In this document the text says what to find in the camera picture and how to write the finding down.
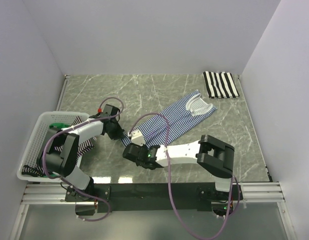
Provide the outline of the blue white striped tank top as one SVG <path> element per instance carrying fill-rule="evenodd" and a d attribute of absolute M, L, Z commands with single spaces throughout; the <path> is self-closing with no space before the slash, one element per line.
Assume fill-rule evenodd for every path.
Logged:
<path fill-rule="evenodd" d="M 167 143 L 184 135 L 199 123 L 210 117 L 217 107 L 212 103 L 206 103 L 202 94 L 195 90 L 164 108 L 160 114 L 169 122 L 169 134 Z M 164 145 L 167 134 L 165 120 L 155 115 L 136 127 L 140 130 L 149 148 L 155 145 Z"/>

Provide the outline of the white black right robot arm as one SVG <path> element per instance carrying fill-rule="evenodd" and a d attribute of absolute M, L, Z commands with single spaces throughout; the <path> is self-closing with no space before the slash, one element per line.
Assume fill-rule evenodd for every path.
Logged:
<path fill-rule="evenodd" d="M 191 143 L 167 147 L 130 143 L 122 154 L 123 158 L 150 170 L 168 165 L 198 164 L 214 177 L 214 195 L 221 200 L 232 193 L 234 155 L 232 145 L 211 135 L 202 135 L 200 140 Z"/>

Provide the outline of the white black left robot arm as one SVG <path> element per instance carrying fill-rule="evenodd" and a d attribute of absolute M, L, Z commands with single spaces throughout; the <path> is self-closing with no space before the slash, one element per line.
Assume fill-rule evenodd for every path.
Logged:
<path fill-rule="evenodd" d="M 36 159 L 38 167 L 45 175 L 54 173 L 65 179 L 77 189 L 76 194 L 81 200 L 91 200 L 95 194 L 94 180 L 77 166 L 77 159 L 90 150 L 88 144 L 93 137 L 105 134 L 111 140 L 124 137 L 119 113 L 118 107 L 106 104 L 104 109 L 78 124 L 49 128 Z"/>

